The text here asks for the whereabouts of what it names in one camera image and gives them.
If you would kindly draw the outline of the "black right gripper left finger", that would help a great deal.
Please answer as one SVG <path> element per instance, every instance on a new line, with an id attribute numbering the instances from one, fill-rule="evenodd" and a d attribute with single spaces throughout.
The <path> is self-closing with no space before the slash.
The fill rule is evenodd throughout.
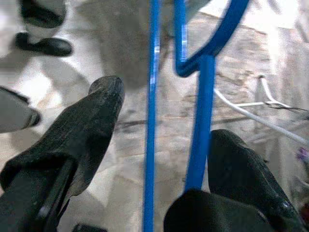
<path id="1" fill-rule="evenodd" d="M 124 102 L 117 76 L 92 83 L 42 138 L 0 173 L 3 232 L 55 232 L 70 198 L 90 185 L 110 144 Z"/>

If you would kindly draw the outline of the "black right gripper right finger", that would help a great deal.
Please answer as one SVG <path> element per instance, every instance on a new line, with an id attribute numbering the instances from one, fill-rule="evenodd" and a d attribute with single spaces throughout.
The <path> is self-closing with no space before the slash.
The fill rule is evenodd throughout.
<path id="1" fill-rule="evenodd" d="M 263 161 L 235 133 L 211 132 L 209 192 L 192 189 L 164 218 L 166 232 L 305 232 L 307 226 Z"/>

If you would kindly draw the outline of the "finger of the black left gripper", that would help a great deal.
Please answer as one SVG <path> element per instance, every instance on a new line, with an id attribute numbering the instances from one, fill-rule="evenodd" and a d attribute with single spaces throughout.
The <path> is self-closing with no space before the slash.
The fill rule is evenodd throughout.
<path id="1" fill-rule="evenodd" d="M 53 29 L 62 25 L 66 15 L 64 1 L 58 2 L 61 12 L 51 9 L 38 0 L 21 0 L 21 17 L 26 24 L 46 29 Z"/>
<path id="2" fill-rule="evenodd" d="M 28 41 L 27 32 L 19 32 L 15 36 L 15 46 L 21 50 L 42 53 L 45 55 L 66 57 L 72 53 L 71 44 L 59 38 L 46 38 L 38 43 Z"/>

